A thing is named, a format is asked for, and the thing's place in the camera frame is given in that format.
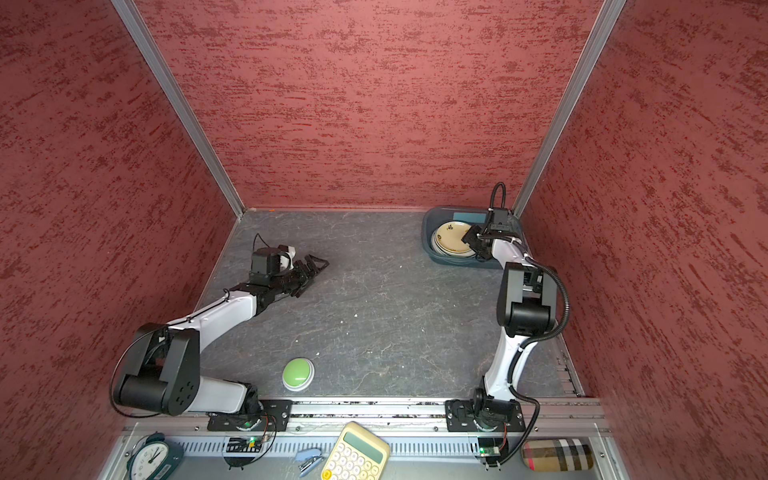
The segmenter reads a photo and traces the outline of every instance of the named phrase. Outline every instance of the striped fabric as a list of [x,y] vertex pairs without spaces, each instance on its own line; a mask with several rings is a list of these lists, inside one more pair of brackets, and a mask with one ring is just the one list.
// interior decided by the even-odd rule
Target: striped fabric
[[579,439],[531,440],[523,445],[522,459],[535,472],[573,472],[594,465],[592,449]]

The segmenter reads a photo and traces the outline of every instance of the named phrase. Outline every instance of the green dome button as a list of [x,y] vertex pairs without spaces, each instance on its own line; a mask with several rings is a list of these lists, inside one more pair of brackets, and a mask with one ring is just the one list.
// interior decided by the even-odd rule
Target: green dome button
[[283,370],[283,386],[291,392],[300,392],[315,377],[315,366],[309,359],[293,359]]

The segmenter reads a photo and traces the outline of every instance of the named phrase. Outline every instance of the calculator keypad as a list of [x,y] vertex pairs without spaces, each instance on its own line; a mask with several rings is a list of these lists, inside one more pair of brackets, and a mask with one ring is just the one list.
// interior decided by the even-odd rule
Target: calculator keypad
[[379,467],[366,457],[339,442],[323,470],[323,480],[376,480]]

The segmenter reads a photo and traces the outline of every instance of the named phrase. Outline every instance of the textured red wall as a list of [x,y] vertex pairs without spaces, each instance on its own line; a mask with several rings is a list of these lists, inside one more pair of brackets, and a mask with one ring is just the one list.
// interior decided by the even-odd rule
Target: textured red wall
[[766,20],[628,2],[523,215],[633,478],[768,472]]
[[0,476],[93,478],[116,355],[233,214],[109,2],[4,2],[0,35]]
[[601,0],[137,0],[248,207],[485,205]]

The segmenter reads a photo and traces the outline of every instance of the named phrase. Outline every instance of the green button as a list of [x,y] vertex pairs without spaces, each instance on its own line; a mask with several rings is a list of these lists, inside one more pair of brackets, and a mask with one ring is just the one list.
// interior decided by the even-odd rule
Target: green button
[[283,370],[283,381],[293,388],[298,388],[310,377],[310,364],[305,359],[293,359]]

